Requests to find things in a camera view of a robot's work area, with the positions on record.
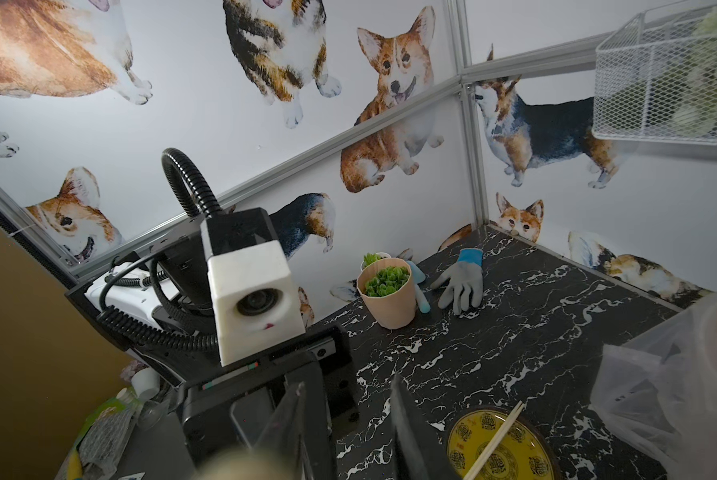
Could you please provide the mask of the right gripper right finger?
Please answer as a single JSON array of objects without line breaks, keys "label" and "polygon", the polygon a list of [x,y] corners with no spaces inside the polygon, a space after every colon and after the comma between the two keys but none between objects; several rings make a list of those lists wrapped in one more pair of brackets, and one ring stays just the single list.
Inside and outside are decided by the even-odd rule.
[{"label": "right gripper right finger", "polygon": [[436,431],[426,422],[399,374],[393,378],[390,408],[396,478],[460,479],[439,443]]}]

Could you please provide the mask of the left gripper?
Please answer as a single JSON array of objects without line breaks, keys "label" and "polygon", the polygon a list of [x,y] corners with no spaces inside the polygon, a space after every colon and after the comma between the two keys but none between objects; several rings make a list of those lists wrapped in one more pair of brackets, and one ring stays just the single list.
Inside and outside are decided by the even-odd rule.
[{"label": "left gripper", "polygon": [[286,390],[298,382],[306,384],[306,465],[336,464],[336,442],[360,418],[350,338],[340,325],[318,326],[182,384],[178,419],[192,462],[254,448]]}]

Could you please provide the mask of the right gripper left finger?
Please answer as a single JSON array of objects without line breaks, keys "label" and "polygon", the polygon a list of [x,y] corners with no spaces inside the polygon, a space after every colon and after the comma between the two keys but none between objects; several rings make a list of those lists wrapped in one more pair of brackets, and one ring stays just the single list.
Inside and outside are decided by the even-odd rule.
[{"label": "right gripper left finger", "polygon": [[306,384],[298,382],[286,390],[254,446],[262,479],[306,479],[305,419]]}]

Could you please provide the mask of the bare wooden chopsticks pair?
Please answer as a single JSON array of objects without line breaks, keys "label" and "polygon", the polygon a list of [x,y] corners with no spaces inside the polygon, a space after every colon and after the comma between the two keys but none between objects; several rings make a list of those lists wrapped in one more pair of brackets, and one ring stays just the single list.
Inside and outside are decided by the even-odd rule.
[{"label": "bare wooden chopsticks pair", "polygon": [[480,456],[475,461],[472,468],[467,472],[464,480],[475,480],[481,473],[482,468],[487,464],[489,458],[496,451],[502,440],[509,433],[514,423],[518,420],[526,407],[525,402],[519,402],[517,406],[511,411],[506,417],[503,425],[498,429],[494,437],[487,444],[486,448],[482,451]]}]

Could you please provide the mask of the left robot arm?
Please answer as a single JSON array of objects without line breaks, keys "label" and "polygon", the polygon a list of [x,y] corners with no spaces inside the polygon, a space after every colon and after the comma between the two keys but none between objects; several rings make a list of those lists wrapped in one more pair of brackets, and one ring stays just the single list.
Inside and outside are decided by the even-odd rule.
[{"label": "left robot arm", "polygon": [[172,375],[194,463],[258,448],[333,478],[336,440],[358,418],[348,335],[314,325],[288,265],[306,238],[330,240],[330,202],[306,194],[276,213],[224,209],[184,152],[164,150],[162,171],[186,221],[70,299]]}]

